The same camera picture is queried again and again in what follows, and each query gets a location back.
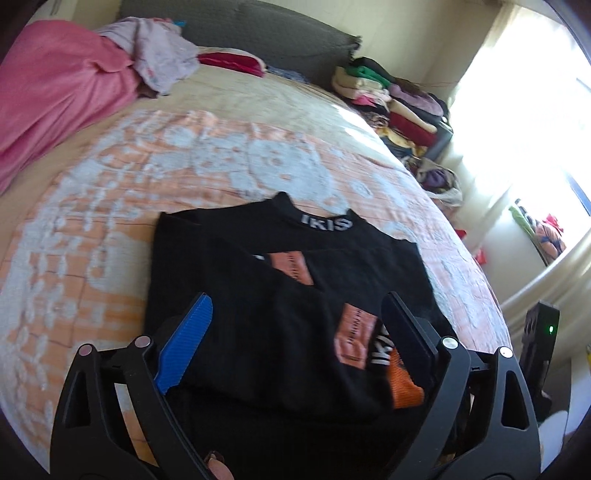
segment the folded clothes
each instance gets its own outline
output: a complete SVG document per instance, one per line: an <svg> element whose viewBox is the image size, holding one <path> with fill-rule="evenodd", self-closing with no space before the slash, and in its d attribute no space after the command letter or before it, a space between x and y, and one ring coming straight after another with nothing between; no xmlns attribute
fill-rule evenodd
<svg viewBox="0 0 591 480"><path fill-rule="evenodd" d="M381 90L382 84L377 82L376 80L371 80L363 77L352 77L351 75L347 75L345 69L343 67L337 67L335 70L335 77L336 81L339 85L345 88L355 88L355 89L372 89L372 90Z"/></svg>
<svg viewBox="0 0 591 480"><path fill-rule="evenodd" d="M333 79L332 79L332 86L335 89L335 92L337 92L339 95L342 95L343 97L349 98L351 100L355 100L356 98L358 98L362 95L369 95L369 96L373 95L376 98L380 98L384 102L389 102L392 99L392 97L390 97L388 91L385 89L384 90L371 90L371 89L361 90L361 89L343 87L342 85L340 85L337 82L335 76L333 76Z"/></svg>
<svg viewBox="0 0 591 480"><path fill-rule="evenodd" d="M393 143L388 137L380 137L380 140L384 142L386 147L388 147L390 153L399 160L405 157L410 157L413 154L412 148L400 147L399 145Z"/></svg>
<svg viewBox="0 0 591 480"><path fill-rule="evenodd" d="M410 120L412 123L420 126L422 129L425 129L429 133L437 133L437 127L434 125L428 124L427 122L421 120L416 113L411 111L408 107L397 102L395 99L392 99L388 104L391 112L395 112L399 115L402 115L407 120Z"/></svg>
<svg viewBox="0 0 591 480"><path fill-rule="evenodd" d="M345 68L345 72L347 73L347 75L351 75L352 77L375 80L376 82L379 82L384 88L388 88L391 83L387 78L382 77L379 73L373 71L370 68L363 67L363 66L359 66L359 67L349 66L349 67Z"/></svg>
<svg viewBox="0 0 591 480"><path fill-rule="evenodd" d="M359 112L361 117L367 122L367 124L373 128L384 128L388 126L388 117L380 115L374 112Z"/></svg>
<svg viewBox="0 0 591 480"><path fill-rule="evenodd" d="M373 70L378 75L382 76L390 83L396 81L396 78L390 75L384 67L382 67L377 61L369 59L367 57L360 57L358 59L351 60L350 66L352 67L367 67Z"/></svg>
<svg viewBox="0 0 591 480"><path fill-rule="evenodd" d="M199 62L212 67L234 70L235 72L248 73L255 77L264 77L260 64L252 57L235 53L203 53L198 56Z"/></svg>
<svg viewBox="0 0 591 480"><path fill-rule="evenodd" d="M389 119L390 117L390 110L388 107L381 104L373 104L373 105L358 105L353 103L353 100L347 97L340 97L347 105L349 105L353 110L357 112L371 112L377 113L378 115L382 115Z"/></svg>
<svg viewBox="0 0 591 480"><path fill-rule="evenodd" d="M303 83L304 85L309 85L310 81L300 72L296 72L295 70L284 70L278 69L277 67L272 67L269 65L267 67L267 72L272 73L273 75L278 75L279 77L283 77L288 80L293 80L294 82Z"/></svg>
<svg viewBox="0 0 591 480"><path fill-rule="evenodd" d="M435 116L443 116L443 109L431 96L418 96L411 95L402 90L400 85L396 83L391 84L388 87L390 95L396 100L404 100L408 105L412 105L416 108L420 108L427 113Z"/></svg>
<svg viewBox="0 0 591 480"><path fill-rule="evenodd" d="M360 95L355 100L352 101L355 105L371 105L374 106L376 104L374 98L370 98L367 95Z"/></svg>
<svg viewBox="0 0 591 480"><path fill-rule="evenodd" d="M437 116L437 115L433 115L432 113L428 113L425 110L422 110L420 108L415 107L414 105L411 105L410 103L406 102L405 100L403 100L401 98L396 98L396 101L403 104L411 112L413 112L417 117L419 117L424 122L427 122L428 124L432 124L432 125L437 126L439 123L441 123L443 121L442 116Z"/></svg>
<svg viewBox="0 0 591 480"><path fill-rule="evenodd" d="M384 141L384 138L387 138L392 144L399 147L400 150L410 151L410 155L413 155L415 157L420 158L428 151L427 147L415 145L415 143L412 140L403 137L401 134L399 134L395 130L392 130L390 127L377 128L375 129L375 132L382 139L382 141Z"/></svg>
<svg viewBox="0 0 591 480"><path fill-rule="evenodd" d="M262 59L260 59L256 55L253 55L252 53L250 53L246 50L239 50L238 48L221 48L221 47L197 47L197 48L199 49L200 55L206 55L206 54L210 54L210 53L233 53L234 55L242 55L244 57L250 57L250 58L256 60L256 62L261 66L261 70L263 72L266 71L266 69L267 69L265 62Z"/></svg>
<svg viewBox="0 0 591 480"><path fill-rule="evenodd" d="M388 137L390 141L402 148L412 148L415 143L406 137L403 137L398 132L392 130L390 127L381 128L376 131L379 137Z"/></svg>
<svg viewBox="0 0 591 480"><path fill-rule="evenodd" d="M435 134L427 132L425 129L395 112L390 112L390 126L396 128L405 137L423 147L431 147L437 140Z"/></svg>

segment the pink towel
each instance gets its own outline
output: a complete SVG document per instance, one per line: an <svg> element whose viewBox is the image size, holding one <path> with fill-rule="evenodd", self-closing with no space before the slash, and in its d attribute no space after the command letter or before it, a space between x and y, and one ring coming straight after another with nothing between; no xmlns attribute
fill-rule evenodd
<svg viewBox="0 0 591 480"><path fill-rule="evenodd" d="M0 64L0 194L71 134L133 102L132 64L111 40L72 22L26 26Z"/></svg>

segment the stack of clothes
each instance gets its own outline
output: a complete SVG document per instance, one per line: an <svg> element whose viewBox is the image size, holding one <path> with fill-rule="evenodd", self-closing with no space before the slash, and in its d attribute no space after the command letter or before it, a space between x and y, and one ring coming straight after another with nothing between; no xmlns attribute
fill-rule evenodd
<svg viewBox="0 0 591 480"><path fill-rule="evenodd" d="M523 207L521 199L517 199L509 211L517 225L530 237L546 267L566 250L562 239L564 229L554 215L548 214L545 219L538 220Z"/></svg>
<svg viewBox="0 0 591 480"><path fill-rule="evenodd" d="M447 105L408 80L391 76L372 59L337 67L333 88L357 110L397 158L436 160L452 138Z"/></svg>

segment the bedspread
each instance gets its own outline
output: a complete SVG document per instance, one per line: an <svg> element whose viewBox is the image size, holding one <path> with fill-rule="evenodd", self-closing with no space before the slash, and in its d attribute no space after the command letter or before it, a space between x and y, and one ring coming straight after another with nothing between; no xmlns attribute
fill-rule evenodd
<svg viewBox="0 0 591 480"><path fill-rule="evenodd" d="M0 266L1 407L42 465L77 348L120 347L141 332L158 213L233 206L279 190L302 210L352 208L418 243L437 302L464 345L510 345L479 267L403 168L270 125L203 111L136 111L54 179ZM141 441L137 425L131 434Z"/></svg>

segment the red clothing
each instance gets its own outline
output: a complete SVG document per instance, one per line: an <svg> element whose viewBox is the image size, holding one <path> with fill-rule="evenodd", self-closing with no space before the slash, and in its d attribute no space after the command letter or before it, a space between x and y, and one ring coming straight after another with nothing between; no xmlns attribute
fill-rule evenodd
<svg viewBox="0 0 591 480"><path fill-rule="evenodd" d="M422 147L431 147L437 135L427 132L424 128L394 112L390 112L390 127L395 128L406 138Z"/></svg>

